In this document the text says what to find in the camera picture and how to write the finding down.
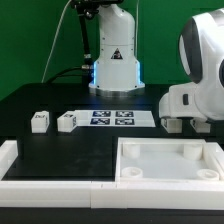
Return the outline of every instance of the white plastic tray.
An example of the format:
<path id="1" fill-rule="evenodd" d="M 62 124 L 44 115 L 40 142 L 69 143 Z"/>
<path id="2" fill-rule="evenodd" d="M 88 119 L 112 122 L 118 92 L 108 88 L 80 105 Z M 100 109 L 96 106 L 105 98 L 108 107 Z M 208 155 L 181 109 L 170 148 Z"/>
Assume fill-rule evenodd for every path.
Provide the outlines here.
<path id="1" fill-rule="evenodd" d="M 223 151 L 216 143 L 193 141 L 203 145 L 200 160 L 183 154 L 184 145 L 192 140 L 120 138 L 115 182 L 0 181 L 0 207 L 224 210 Z M 11 143 L 10 149 L 0 147 L 4 172 L 17 155 L 16 142 Z M 137 151 L 141 147 L 124 156 L 125 144 L 137 146 Z M 123 177 L 126 166 L 140 167 L 143 172 L 137 178 L 136 172 L 135 177 Z M 211 169 L 219 180 L 211 180 L 211 173 L 207 173 L 208 180 L 201 180 L 195 174 L 197 169 Z"/>

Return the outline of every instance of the black cable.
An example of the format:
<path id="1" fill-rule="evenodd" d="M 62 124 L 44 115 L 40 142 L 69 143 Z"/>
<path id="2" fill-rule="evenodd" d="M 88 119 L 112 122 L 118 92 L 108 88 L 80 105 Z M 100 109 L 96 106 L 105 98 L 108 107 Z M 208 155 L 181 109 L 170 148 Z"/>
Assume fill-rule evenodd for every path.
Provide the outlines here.
<path id="1" fill-rule="evenodd" d="M 73 67 L 73 68 L 68 68 L 65 69 L 59 73 L 57 73 L 56 75 L 54 75 L 53 77 L 51 77 L 50 79 L 48 79 L 46 81 L 46 83 L 52 83 L 55 79 L 59 78 L 59 77 L 65 77 L 65 76 L 82 76 L 82 75 L 64 75 L 67 72 L 71 72 L 71 71 L 77 71 L 77 70 L 82 70 L 82 67 Z"/>

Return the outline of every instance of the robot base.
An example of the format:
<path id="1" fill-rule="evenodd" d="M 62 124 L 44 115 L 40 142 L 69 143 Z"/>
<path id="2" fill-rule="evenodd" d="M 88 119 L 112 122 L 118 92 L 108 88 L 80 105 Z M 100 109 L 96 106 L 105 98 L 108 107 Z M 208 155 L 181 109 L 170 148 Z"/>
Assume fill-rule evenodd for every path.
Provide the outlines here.
<path id="1" fill-rule="evenodd" d="M 89 92 L 94 95 L 104 96 L 104 97 L 130 97 L 135 95 L 143 95 L 145 92 L 145 85 L 136 87 L 132 90 L 127 91 L 114 91 L 114 90 L 104 90 L 99 89 L 94 84 L 89 85 Z"/>

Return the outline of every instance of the blue light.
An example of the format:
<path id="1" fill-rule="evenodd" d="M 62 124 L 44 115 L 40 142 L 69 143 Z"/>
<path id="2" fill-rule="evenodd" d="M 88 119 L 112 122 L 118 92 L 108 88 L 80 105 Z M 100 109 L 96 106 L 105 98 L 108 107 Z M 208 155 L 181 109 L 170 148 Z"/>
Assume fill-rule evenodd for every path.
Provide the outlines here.
<path id="1" fill-rule="evenodd" d="M 96 62 L 93 65 L 93 84 L 96 85 Z"/>
<path id="2" fill-rule="evenodd" d="M 141 64 L 138 62 L 138 84 L 141 84 Z"/>

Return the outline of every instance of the small white block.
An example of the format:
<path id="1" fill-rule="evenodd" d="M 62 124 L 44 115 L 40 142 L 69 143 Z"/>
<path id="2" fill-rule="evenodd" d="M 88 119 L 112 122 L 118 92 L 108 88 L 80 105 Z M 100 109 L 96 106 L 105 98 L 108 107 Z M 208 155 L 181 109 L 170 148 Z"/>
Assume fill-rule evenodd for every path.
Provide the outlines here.
<path id="1" fill-rule="evenodd" d="M 0 180 L 7 173 L 10 166 L 18 156 L 16 141 L 5 141 L 0 147 Z"/>
<path id="2" fill-rule="evenodd" d="M 46 133 L 49 124 L 49 112 L 36 112 L 31 120 L 32 133 Z"/>
<path id="3" fill-rule="evenodd" d="M 77 115 L 75 111 L 67 111 L 57 119 L 59 132 L 72 132 L 77 127 Z"/>
<path id="4" fill-rule="evenodd" d="M 211 124 L 197 121 L 195 119 L 190 120 L 190 124 L 197 133 L 210 133 L 211 131 Z"/>
<path id="5" fill-rule="evenodd" d="M 168 133 L 182 133 L 182 120 L 175 118 L 162 118 L 161 125 Z"/>

